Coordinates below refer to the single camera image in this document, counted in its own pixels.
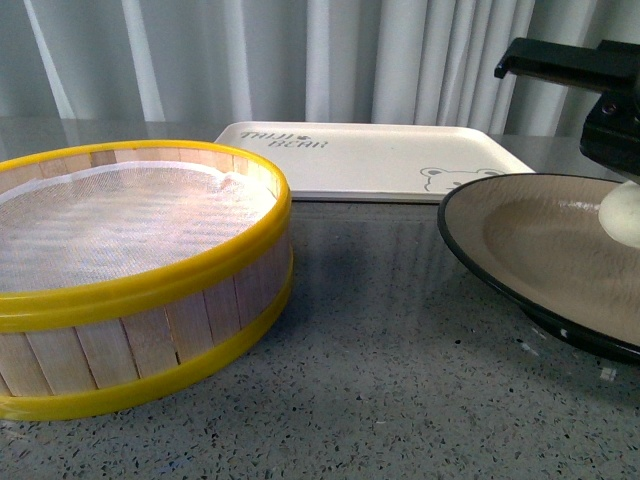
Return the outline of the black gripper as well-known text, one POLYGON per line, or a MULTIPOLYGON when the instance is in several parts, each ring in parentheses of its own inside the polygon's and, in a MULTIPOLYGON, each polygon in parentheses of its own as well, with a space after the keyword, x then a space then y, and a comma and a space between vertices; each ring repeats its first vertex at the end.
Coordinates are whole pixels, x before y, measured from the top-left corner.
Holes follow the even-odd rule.
POLYGON ((639 46, 603 40, 592 48, 516 38, 494 70, 604 92, 587 115, 580 151, 592 161, 639 182, 639 46))

